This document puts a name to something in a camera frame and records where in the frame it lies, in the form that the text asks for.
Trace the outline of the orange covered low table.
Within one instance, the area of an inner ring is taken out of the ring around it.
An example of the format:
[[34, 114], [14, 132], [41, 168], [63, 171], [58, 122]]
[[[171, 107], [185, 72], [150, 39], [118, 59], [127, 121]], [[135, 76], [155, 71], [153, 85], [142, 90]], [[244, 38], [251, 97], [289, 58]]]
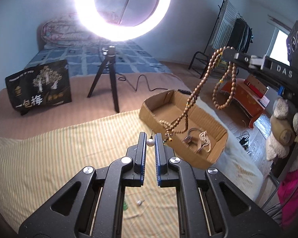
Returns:
[[253, 129], [255, 121], [264, 113], [270, 100], [263, 96], [259, 98], [247, 85], [244, 79], [236, 79], [234, 100], [240, 104], [250, 119], [249, 128]]

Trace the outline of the pearl earring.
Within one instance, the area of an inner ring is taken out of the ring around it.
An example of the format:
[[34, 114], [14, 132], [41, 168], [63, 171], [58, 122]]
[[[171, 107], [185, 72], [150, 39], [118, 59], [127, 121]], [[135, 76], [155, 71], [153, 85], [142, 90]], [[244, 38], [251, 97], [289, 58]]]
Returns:
[[147, 145], [148, 147], [153, 147], [154, 144], [155, 144], [155, 141], [154, 141], [153, 131], [152, 131], [150, 137], [149, 137], [149, 138], [147, 139], [147, 141], [146, 141], [146, 145]]
[[137, 204], [140, 206], [145, 200], [138, 200]]

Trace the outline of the plush toy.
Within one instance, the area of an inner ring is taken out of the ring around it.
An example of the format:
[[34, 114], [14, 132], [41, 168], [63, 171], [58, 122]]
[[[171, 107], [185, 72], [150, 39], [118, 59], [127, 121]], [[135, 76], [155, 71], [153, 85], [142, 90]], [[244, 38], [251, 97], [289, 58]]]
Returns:
[[[278, 98], [273, 105], [270, 123], [271, 131], [266, 140], [266, 159], [272, 161], [276, 158], [286, 158], [291, 145], [298, 141], [298, 112], [292, 114], [288, 101]], [[298, 154], [289, 171], [296, 170], [298, 170]]]

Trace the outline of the striped hanging towel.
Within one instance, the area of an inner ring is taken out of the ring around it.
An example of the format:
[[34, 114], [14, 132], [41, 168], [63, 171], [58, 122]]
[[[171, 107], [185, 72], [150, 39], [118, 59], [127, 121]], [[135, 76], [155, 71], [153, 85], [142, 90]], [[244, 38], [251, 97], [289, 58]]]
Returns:
[[227, 45], [237, 16], [237, 9], [228, 0], [225, 0], [210, 41], [210, 46], [213, 49], [220, 49]]

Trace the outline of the yellow striped cloth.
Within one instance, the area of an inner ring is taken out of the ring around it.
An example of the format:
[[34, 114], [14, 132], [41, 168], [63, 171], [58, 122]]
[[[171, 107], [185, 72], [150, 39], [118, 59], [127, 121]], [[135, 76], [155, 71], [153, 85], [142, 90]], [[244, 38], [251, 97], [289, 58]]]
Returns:
[[[149, 128], [137, 110], [61, 128], [35, 137], [0, 137], [0, 213], [14, 231], [85, 166], [108, 166]], [[138, 200], [145, 200], [140, 206]], [[145, 181], [126, 189], [123, 237], [178, 237], [174, 188], [160, 188], [153, 148], [147, 149]]]

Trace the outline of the black snack bag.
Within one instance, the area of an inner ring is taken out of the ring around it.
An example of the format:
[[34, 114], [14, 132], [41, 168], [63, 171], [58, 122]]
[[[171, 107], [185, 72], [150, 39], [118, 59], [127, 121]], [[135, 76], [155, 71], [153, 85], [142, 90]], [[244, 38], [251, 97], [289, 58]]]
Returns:
[[72, 102], [67, 60], [29, 67], [5, 78], [10, 103], [21, 115]]

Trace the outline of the red strap wristwatch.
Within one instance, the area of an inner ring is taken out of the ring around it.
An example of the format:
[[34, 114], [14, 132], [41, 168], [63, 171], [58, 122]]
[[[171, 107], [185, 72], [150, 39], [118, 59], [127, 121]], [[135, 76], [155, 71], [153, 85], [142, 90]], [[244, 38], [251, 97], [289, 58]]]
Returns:
[[196, 144], [197, 146], [200, 146], [202, 144], [200, 140], [201, 133], [202, 133], [202, 130], [200, 130], [199, 128], [190, 128], [183, 142], [188, 145], [190, 143], [193, 143], [193, 144]]

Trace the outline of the folded floral quilt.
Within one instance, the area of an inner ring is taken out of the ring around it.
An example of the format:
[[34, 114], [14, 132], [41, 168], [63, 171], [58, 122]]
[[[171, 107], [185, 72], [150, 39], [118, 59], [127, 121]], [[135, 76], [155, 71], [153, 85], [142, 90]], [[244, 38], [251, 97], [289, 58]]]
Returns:
[[46, 22], [41, 38], [46, 44], [57, 47], [93, 45], [99, 40], [98, 36], [81, 25], [76, 13], [60, 15]]

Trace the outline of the dark hanging clothes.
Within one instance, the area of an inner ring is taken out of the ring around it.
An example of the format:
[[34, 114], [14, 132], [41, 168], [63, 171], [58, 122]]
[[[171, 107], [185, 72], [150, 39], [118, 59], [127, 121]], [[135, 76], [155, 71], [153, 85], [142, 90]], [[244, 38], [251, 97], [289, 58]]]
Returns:
[[252, 28], [243, 18], [237, 18], [227, 45], [233, 47], [237, 51], [247, 53], [252, 41]]

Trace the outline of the open cardboard box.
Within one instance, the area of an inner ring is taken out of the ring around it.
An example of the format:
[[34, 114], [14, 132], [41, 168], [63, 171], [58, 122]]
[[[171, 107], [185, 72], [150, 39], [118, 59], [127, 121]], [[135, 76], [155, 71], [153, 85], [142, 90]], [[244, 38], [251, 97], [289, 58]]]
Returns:
[[[140, 109], [139, 118], [155, 133], [161, 133], [165, 139], [166, 129], [162, 121], [175, 124], [183, 114], [188, 96], [175, 90], [167, 90], [146, 99]], [[183, 140], [190, 128], [199, 128], [201, 145], [184, 143]], [[182, 119], [166, 144], [193, 167], [207, 169], [216, 163], [224, 151], [228, 132], [211, 114], [195, 104], [188, 111], [188, 123]]]

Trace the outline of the red cord jade pendant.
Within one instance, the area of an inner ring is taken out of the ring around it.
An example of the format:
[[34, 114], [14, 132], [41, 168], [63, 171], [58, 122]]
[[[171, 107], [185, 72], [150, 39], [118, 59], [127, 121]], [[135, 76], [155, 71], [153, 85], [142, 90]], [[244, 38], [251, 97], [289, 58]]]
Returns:
[[123, 210], [127, 210], [128, 209], [128, 204], [126, 202], [124, 202], [124, 205], [123, 205]]

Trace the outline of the window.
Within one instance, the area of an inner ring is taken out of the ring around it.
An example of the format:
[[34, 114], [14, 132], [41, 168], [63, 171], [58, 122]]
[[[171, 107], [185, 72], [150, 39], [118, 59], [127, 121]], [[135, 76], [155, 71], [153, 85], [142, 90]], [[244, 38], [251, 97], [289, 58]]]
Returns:
[[266, 54], [270, 58], [289, 66], [286, 40], [290, 34], [291, 28], [269, 14], [268, 23], [274, 26], [274, 31]]

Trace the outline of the black clothes rack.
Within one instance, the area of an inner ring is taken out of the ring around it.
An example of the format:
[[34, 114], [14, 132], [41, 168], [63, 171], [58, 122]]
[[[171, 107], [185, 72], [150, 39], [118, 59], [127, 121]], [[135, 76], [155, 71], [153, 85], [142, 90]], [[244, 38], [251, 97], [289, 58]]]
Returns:
[[202, 77], [213, 51], [232, 45], [238, 51], [246, 53], [251, 43], [253, 29], [229, 0], [223, 0], [204, 51], [195, 52], [188, 69]]

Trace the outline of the blue patterned bedsheet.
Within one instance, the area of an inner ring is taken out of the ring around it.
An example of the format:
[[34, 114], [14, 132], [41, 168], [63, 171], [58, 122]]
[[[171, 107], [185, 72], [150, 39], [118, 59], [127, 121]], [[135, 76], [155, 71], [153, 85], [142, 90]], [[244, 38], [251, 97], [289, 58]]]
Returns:
[[[107, 46], [100, 41], [90, 46], [54, 47], [43, 49], [27, 64], [26, 68], [67, 60], [69, 76], [95, 75], [105, 59], [102, 49]], [[129, 73], [170, 73], [170, 69], [152, 57], [133, 41], [119, 42], [116, 47], [115, 71]]]

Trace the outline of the boxes on low table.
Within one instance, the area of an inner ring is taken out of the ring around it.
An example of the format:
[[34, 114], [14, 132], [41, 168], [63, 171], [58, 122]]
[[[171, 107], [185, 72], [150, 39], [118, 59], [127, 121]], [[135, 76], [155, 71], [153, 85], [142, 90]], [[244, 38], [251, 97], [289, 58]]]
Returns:
[[244, 84], [248, 86], [260, 99], [266, 95], [269, 89], [268, 86], [263, 84], [259, 79], [251, 74], [244, 80]]

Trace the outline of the power strip on floor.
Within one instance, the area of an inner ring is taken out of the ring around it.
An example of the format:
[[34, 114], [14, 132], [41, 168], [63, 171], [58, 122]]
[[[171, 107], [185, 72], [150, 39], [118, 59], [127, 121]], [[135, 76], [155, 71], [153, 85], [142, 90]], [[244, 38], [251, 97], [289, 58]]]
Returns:
[[248, 131], [243, 131], [239, 136], [236, 137], [240, 145], [247, 152], [249, 151], [249, 138], [250, 138], [250, 134]]

